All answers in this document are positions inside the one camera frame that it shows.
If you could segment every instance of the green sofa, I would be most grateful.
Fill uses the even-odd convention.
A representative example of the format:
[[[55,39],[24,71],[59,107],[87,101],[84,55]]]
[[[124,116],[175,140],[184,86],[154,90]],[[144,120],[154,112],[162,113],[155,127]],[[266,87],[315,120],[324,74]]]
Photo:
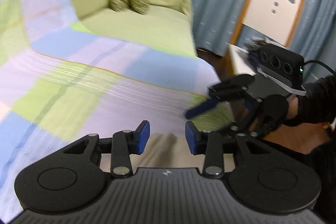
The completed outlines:
[[[115,12],[109,9],[109,0],[72,0],[72,3],[90,32],[171,54],[196,56],[191,0],[149,0],[146,15],[131,9]]]

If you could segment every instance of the black cable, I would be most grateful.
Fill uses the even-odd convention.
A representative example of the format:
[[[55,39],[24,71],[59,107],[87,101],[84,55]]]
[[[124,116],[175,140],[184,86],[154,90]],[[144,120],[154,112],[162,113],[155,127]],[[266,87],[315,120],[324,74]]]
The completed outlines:
[[[330,71],[333,75],[336,76],[336,72],[331,67],[327,66],[325,63],[323,63],[319,60],[309,60],[309,61],[305,62],[304,65],[307,65],[307,64],[310,64],[310,63],[314,63],[314,64],[320,65],[322,67],[325,67],[328,71]]]

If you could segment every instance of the person's hand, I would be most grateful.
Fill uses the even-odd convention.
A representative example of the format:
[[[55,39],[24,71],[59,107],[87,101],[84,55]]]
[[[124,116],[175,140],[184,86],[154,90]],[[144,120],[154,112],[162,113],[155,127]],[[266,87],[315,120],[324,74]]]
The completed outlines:
[[[287,120],[294,119],[298,115],[299,110],[299,100],[296,95],[291,95],[287,98],[288,101],[288,112]]]

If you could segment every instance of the bed sheet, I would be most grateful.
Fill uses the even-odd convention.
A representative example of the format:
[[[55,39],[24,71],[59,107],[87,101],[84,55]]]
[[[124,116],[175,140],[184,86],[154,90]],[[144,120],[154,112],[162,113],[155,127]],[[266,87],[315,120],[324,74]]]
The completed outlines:
[[[88,133],[184,134],[186,109],[218,82],[205,61],[100,37],[71,0],[0,0],[0,219],[21,211],[16,175]],[[232,119],[219,105],[194,119],[216,129]]]

